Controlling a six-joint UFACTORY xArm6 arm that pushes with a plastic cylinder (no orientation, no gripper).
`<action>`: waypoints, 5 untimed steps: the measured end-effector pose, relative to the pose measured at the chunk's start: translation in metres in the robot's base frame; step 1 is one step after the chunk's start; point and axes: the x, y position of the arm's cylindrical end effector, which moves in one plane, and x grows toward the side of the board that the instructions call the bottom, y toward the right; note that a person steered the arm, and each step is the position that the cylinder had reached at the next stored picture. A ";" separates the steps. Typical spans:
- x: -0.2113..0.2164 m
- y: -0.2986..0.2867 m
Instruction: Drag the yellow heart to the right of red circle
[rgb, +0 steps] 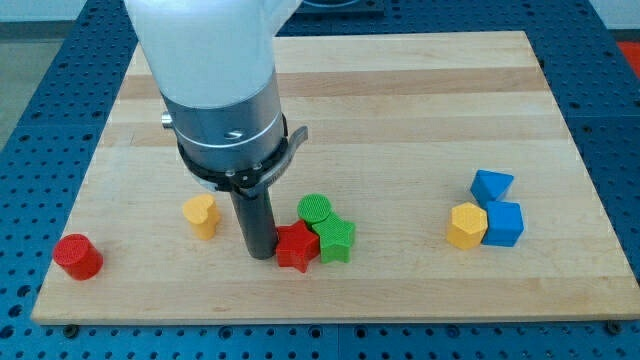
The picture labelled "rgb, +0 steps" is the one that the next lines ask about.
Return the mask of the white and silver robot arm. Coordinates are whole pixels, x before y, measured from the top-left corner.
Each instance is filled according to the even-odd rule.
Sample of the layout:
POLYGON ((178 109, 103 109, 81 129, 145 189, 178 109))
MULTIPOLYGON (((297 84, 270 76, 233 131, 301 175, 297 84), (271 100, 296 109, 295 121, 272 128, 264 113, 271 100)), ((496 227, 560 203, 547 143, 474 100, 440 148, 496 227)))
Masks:
POLYGON ((273 41, 301 0, 126 0, 125 7, 193 177, 230 194, 249 254, 278 235, 269 187, 308 130, 290 132, 273 41))

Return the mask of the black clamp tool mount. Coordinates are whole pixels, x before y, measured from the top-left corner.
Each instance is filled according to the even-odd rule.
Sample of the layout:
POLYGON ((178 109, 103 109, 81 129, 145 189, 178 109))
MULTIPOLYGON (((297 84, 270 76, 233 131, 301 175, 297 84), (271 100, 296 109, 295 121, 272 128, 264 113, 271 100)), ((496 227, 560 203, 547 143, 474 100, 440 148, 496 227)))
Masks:
MULTIPOLYGON (((286 118, 280 125, 287 133, 286 118)), ((290 136, 275 137, 273 148, 264 147, 267 131, 237 144, 209 146, 182 138, 176 132, 178 150, 187 169, 211 191, 236 192, 254 198, 266 192, 291 164, 297 149, 308 139, 302 126, 290 136)))

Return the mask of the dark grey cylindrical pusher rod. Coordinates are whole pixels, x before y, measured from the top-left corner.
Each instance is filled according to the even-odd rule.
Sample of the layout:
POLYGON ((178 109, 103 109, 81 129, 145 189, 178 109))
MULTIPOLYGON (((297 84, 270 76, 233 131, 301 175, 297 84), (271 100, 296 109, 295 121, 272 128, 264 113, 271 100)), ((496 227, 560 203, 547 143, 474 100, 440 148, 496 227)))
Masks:
POLYGON ((265 260, 275 254, 278 234, 267 190, 254 197, 230 193, 249 255, 265 260))

